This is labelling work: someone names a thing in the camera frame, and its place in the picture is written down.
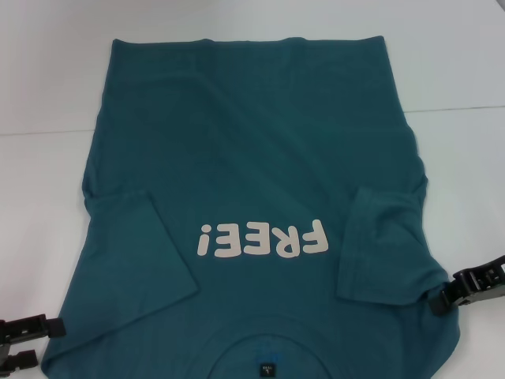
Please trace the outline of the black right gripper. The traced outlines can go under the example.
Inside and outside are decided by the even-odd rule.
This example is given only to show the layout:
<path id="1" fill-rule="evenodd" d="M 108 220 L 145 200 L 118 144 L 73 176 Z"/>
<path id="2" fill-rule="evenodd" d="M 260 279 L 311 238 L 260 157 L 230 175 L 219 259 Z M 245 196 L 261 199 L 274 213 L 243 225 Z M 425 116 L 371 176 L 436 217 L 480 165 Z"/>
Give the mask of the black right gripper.
<path id="1" fill-rule="evenodd" d="M 504 256 L 486 264 L 463 269 L 453 275 L 459 291 L 441 290 L 428 300 L 435 316 L 445 316 L 453 309 L 504 296 Z"/>

